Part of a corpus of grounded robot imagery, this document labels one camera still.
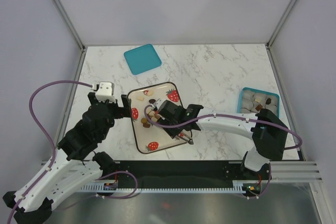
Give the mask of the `metal tongs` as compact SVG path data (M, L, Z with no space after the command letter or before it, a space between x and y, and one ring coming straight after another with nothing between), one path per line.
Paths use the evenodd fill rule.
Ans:
M180 133L179 135L177 135L176 136L178 139L180 139L180 140L184 140L186 143L188 143L189 145L193 145L194 144L194 142L193 142L193 139L190 137L190 136L188 136L188 135L186 135L186 134L184 134L184 133Z

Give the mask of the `teal box lid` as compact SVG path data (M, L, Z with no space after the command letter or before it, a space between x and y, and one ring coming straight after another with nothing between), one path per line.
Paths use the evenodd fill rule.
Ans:
M162 64L152 44L146 44L128 50L123 55L133 75L147 72L160 67Z

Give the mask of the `brown square chocolate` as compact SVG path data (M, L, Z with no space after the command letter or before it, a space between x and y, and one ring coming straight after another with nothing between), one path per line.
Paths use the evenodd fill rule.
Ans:
M259 104L257 107L256 107L256 110L261 110L263 108L263 106L261 104Z

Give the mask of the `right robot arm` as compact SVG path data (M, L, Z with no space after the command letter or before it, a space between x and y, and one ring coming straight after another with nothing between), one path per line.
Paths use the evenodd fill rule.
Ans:
M171 137L183 131L221 131L243 136L253 141L240 165L240 173L252 179L271 161L281 161L287 140L286 125L271 111L261 109L247 114L224 114L198 104L184 108L170 100L159 99L154 111L157 123Z

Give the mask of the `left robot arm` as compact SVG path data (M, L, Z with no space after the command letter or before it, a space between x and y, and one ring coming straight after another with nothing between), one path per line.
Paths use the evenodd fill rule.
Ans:
M38 174L22 189L3 196L11 208L10 218L17 223L44 223L52 212L82 186L96 179L109 179L117 171L116 163L106 152L97 152L82 168L67 176L79 161L83 161L98 144L106 139L116 119L131 116L126 95L123 106L112 102L112 96L100 98L88 94L89 109L73 129L59 142L56 153Z

